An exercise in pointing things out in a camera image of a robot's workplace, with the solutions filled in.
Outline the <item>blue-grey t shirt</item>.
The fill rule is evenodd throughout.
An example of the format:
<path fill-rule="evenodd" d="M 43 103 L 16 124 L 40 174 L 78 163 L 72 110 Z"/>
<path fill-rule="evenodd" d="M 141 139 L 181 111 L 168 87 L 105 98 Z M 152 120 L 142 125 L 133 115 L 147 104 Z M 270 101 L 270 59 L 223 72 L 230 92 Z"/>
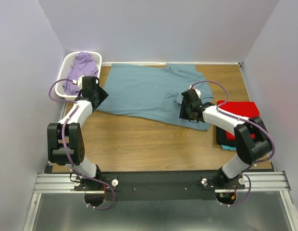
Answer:
<path fill-rule="evenodd" d="M 103 89 L 108 97 L 97 108 L 113 115 L 140 117 L 166 124 L 207 131 L 208 123 L 180 119 L 181 93 L 196 87 L 201 100 L 211 102 L 213 93 L 205 76 L 194 65 L 167 64 L 166 68 L 113 64 Z"/>

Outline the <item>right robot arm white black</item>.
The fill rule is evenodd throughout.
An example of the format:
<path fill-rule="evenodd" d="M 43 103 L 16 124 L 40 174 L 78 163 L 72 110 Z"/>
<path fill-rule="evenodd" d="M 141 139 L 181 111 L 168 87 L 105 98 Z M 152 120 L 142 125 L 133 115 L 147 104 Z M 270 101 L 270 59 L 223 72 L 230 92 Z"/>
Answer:
<path fill-rule="evenodd" d="M 260 117 L 248 118 L 230 113 L 211 102 L 202 102 L 200 91 L 190 88 L 181 93 L 180 118 L 215 125 L 235 137 L 236 154 L 218 169 L 206 183 L 226 189 L 245 170 L 267 154 L 274 154 L 275 145 Z"/>

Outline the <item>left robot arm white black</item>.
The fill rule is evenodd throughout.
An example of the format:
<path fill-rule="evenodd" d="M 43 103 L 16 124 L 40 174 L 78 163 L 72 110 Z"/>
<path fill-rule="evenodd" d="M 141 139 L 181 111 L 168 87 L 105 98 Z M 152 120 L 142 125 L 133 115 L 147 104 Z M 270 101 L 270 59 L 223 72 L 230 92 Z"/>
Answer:
<path fill-rule="evenodd" d="M 99 187 L 110 189 L 108 183 L 102 180 L 100 168 L 86 157 L 81 130 L 86 119 L 109 95 L 100 87 L 99 78 L 95 76 L 81 76 L 77 80 L 59 79 L 51 89 L 61 81 L 78 86 L 79 93 L 71 100 L 62 100 L 72 103 L 72 108 L 61 120 L 47 127 L 48 159 L 51 163 L 68 166 L 70 172 L 81 181 L 85 180 L 91 190 Z"/>

